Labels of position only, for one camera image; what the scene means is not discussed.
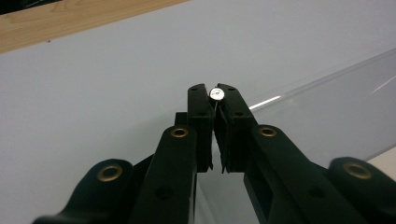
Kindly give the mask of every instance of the black plastic part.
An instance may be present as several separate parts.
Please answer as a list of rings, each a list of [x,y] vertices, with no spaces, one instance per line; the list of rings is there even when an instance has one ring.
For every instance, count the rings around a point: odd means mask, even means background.
[[[176,112],[175,125],[187,125],[187,112]]]
[[[235,87],[218,84],[218,88],[225,95],[218,104],[215,120],[221,164],[229,173],[244,172],[250,153],[244,141],[245,135],[251,126],[257,125],[257,121]]]
[[[209,103],[205,84],[188,90],[187,124],[197,132],[197,171],[213,169],[212,136],[215,111]]]
[[[252,157],[246,178],[252,182],[254,176],[262,174],[259,180],[265,179],[262,185],[268,185],[273,195],[269,211],[258,214],[258,217],[266,216],[266,222],[262,223],[367,223],[278,128],[255,126],[249,136]],[[247,192],[257,192],[261,185],[252,186],[247,185],[251,188]]]
[[[370,223],[396,223],[396,183],[368,162],[332,161],[329,178]]]
[[[134,205],[130,224],[193,223],[195,150],[194,129],[174,126],[163,132]]]
[[[40,217],[34,224],[126,223],[146,174],[151,157],[132,166],[128,161],[107,160],[97,163],[76,186],[64,210],[56,216]],[[121,168],[114,180],[101,181],[101,169]]]

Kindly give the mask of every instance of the transparent acrylic panel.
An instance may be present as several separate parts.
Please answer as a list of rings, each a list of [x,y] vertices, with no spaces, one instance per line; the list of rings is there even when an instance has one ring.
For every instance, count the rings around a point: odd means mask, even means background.
[[[369,160],[396,143],[396,49],[251,106],[309,160]]]
[[[396,49],[250,108],[326,168],[339,157],[369,160],[396,143]],[[215,172],[198,175],[196,223],[259,223],[243,174],[220,174],[219,161],[214,146]]]

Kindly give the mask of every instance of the screw hole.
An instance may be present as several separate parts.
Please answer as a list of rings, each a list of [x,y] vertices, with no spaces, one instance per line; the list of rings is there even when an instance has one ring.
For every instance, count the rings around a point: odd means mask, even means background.
[[[171,134],[174,137],[184,137],[189,134],[189,131],[184,128],[175,128],[174,130],[172,130]]]
[[[274,137],[276,135],[276,131],[271,128],[260,128],[259,133],[265,137]]]
[[[356,162],[346,162],[343,168],[348,174],[359,179],[370,179],[372,177],[372,173],[369,170]]]
[[[155,192],[157,198],[161,200],[167,200],[174,194],[173,190],[169,187],[160,187]]]
[[[110,164],[103,167],[96,177],[102,182],[113,181],[120,177],[122,174],[122,168],[117,164]]]
[[[313,187],[310,189],[308,194],[313,198],[324,198],[324,196],[326,196],[326,193],[318,187]]]

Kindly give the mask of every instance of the metal screw head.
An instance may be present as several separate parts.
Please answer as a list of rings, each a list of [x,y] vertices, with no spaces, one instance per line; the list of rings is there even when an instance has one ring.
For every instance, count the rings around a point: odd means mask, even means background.
[[[220,88],[214,88],[210,91],[209,96],[215,101],[221,101],[224,99],[224,91]]]

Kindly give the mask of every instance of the wooden board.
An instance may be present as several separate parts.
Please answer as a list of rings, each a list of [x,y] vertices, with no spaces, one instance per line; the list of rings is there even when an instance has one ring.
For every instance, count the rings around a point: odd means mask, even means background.
[[[0,16],[0,53],[187,0],[63,0]]]

